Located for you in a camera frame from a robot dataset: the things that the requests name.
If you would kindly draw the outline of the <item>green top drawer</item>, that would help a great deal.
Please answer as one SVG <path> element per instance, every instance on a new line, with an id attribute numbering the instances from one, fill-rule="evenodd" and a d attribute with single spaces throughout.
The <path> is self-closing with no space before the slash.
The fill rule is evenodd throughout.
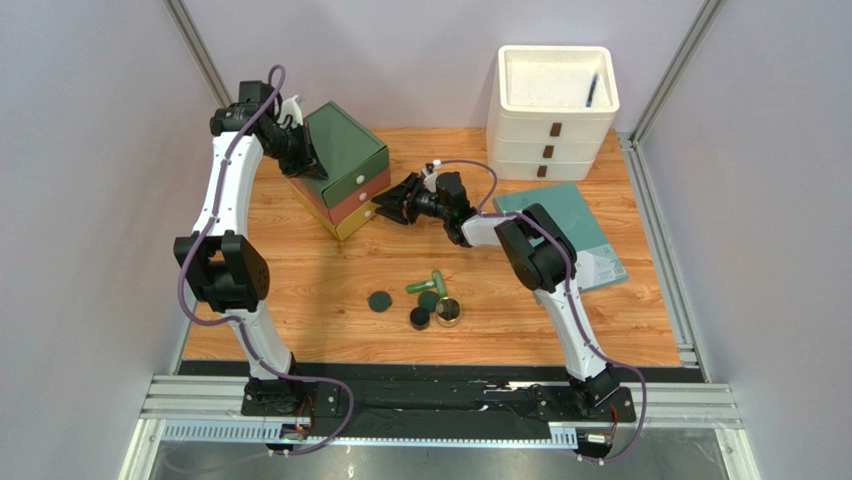
<path id="1" fill-rule="evenodd" d="M 386 143 L 337 103 L 326 103 L 306 120 L 328 178 L 299 179 L 326 206 L 341 202 L 358 184 L 389 168 Z"/>

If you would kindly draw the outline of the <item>red drawer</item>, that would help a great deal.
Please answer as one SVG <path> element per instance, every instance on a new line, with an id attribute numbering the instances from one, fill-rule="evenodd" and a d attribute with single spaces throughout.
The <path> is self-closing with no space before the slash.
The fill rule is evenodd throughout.
<path id="1" fill-rule="evenodd" d="M 357 189 L 334 206 L 326 206 L 319 198 L 314 196 L 301 179 L 291 181 L 291 187 L 307 200 L 307 205 L 312 207 L 320 219 L 329 221 L 332 225 L 340 224 L 352 215 L 359 207 L 366 206 L 369 200 L 386 189 L 391 182 L 391 170 L 386 168 L 374 177 L 366 179 Z"/>

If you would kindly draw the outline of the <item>black round jar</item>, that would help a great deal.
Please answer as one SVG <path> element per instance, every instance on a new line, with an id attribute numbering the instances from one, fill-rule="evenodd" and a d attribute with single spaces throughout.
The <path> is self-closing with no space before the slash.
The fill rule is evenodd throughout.
<path id="1" fill-rule="evenodd" d="M 424 307 L 415 307 L 409 314 L 409 323 L 417 331 L 428 328 L 431 324 L 431 312 Z"/>

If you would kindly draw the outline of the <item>gold lid cream jar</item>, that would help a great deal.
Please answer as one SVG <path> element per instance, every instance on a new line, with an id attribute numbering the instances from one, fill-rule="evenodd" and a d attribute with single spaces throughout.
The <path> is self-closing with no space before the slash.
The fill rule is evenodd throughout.
<path id="1" fill-rule="evenodd" d="M 446 328 L 455 327 L 461 317 L 460 304 L 452 298 L 441 298 L 435 307 L 435 315 L 437 323 Z"/>

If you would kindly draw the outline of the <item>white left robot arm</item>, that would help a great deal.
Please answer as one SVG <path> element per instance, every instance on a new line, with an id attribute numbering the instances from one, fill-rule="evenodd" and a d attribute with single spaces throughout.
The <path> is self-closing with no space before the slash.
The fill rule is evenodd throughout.
<path id="1" fill-rule="evenodd" d="M 298 101 L 282 98 L 282 81 L 244 81 L 237 102 L 210 119 L 213 160 L 199 217 L 174 241 L 178 299 L 201 326 L 227 324 L 250 364 L 252 380 L 293 382 L 294 356 L 281 340 L 266 299 L 270 269 L 248 239 L 254 179 L 264 157 L 288 178 L 325 180 Z"/>

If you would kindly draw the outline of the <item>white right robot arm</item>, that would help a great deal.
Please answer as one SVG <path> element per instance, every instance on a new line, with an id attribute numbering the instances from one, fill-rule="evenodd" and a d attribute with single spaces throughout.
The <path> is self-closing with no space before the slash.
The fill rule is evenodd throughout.
<path id="1" fill-rule="evenodd" d="M 402 225 L 421 216 L 441 220 L 450 241 L 461 247 L 501 247 L 515 276 L 549 315 L 573 399 L 585 408 L 597 408 L 619 388 L 582 306 L 576 250 L 544 206 L 482 212 L 471 205 L 458 172 L 439 173 L 432 189 L 424 175 L 412 173 L 373 202 L 378 215 Z"/>

